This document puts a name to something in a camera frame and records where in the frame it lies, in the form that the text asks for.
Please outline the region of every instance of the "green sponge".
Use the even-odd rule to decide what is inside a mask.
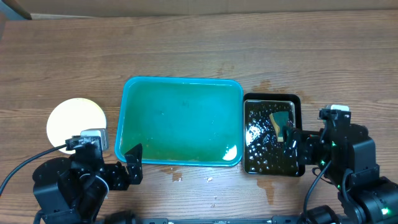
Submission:
[[[271,119],[271,123],[275,129],[276,138],[279,142],[284,141],[284,136],[282,133],[283,126],[287,125],[287,121],[289,120],[289,112],[287,111],[280,111],[276,113],[272,113],[269,115]]]

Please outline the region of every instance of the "wooden surface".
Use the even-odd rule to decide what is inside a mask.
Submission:
[[[381,174],[398,181],[398,11],[301,12],[7,22],[0,41],[0,179],[51,147],[46,122],[62,101],[104,109],[113,153],[123,85],[135,75],[230,78],[247,92],[295,93],[303,127],[322,127],[325,104],[350,105],[377,145]],[[39,206],[32,172],[19,171],[0,198],[0,222],[31,223]],[[100,216],[255,218],[298,214],[314,176],[248,175],[231,168],[144,166],[141,185],[111,192]],[[320,182],[309,206],[342,212]]]

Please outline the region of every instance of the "wooden table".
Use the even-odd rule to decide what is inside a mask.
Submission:
[[[7,22],[0,41],[0,179],[51,147],[46,122],[69,98],[104,109],[113,153],[122,88],[135,75],[230,78],[247,92],[295,93],[303,127],[318,108],[350,105],[377,145],[381,174],[398,181],[398,11],[299,12]],[[19,171],[0,199],[0,222],[32,223],[39,209],[32,172]],[[230,168],[144,165],[141,185],[111,192],[100,216],[256,218],[298,214],[315,178],[248,175]],[[342,212],[337,190],[320,182],[309,207]]]

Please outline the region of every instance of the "blue object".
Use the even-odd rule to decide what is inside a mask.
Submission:
[[[124,86],[115,153],[142,162],[234,166],[243,153],[243,89],[234,80],[134,77]]]

